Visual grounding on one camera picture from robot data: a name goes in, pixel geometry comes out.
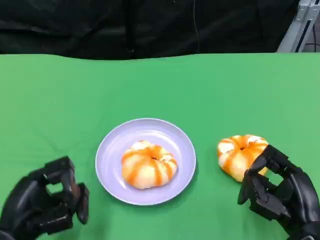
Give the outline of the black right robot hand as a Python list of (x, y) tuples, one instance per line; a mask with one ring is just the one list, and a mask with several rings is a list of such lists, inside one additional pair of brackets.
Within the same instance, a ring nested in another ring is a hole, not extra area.
[(250, 210), (276, 220), (290, 240), (320, 238), (320, 201), (309, 177), (272, 145), (245, 171), (237, 203), (250, 201)]

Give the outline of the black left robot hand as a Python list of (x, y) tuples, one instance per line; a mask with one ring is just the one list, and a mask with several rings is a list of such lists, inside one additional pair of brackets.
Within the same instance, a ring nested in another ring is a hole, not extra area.
[(68, 156), (50, 161), (23, 176), (8, 195), (0, 215), (2, 240), (35, 240), (73, 227), (73, 216), (87, 224), (87, 186), (76, 182)]

